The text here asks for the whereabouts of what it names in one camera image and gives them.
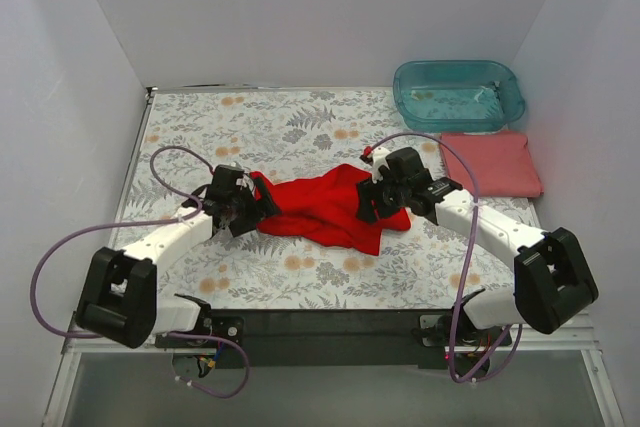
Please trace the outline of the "red t shirt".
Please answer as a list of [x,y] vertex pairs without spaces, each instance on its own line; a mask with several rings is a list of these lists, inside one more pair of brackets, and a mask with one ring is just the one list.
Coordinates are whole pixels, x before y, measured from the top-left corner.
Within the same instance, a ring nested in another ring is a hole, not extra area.
[[265,183],[279,215],[258,224],[258,231],[279,237],[302,237],[324,247],[353,248],[377,256],[382,232],[406,232],[411,228],[409,215],[400,211],[388,219],[368,224],[356,217],[359,201],[356,185],[369,173],[341,164],[322,176],[272,183],[258,171],[254,180]]

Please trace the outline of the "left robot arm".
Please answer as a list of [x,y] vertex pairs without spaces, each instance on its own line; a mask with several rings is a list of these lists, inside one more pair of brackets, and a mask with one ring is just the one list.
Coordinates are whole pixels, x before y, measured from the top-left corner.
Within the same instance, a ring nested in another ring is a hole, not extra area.
[[280,213],[263,179],[216,167],[210,183],[189,194],[169,223],[119,250],[103,247],[93,255],[76,324],[129,348],[172,332],[190,346],[205,345],[213,333],[210,304],[184,294],[160,296],[160,275],[219,231],[238,237]]

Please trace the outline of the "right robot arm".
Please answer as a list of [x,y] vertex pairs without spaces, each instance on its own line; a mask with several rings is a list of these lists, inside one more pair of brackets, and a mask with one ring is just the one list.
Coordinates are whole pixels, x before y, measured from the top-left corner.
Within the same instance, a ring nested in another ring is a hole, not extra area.
[[512,288],[467,294],[441,320],[457,341],[475,344],[489,330],[513,324],[552,334],[598,299],[598,287],[571,231],[545,231],[480,206],[461,184],[433,178],[413,148],[367,148],[361,159],[371,175],[356,186],[359,220],[373,224],[409,209],[465,236],[510,267]]

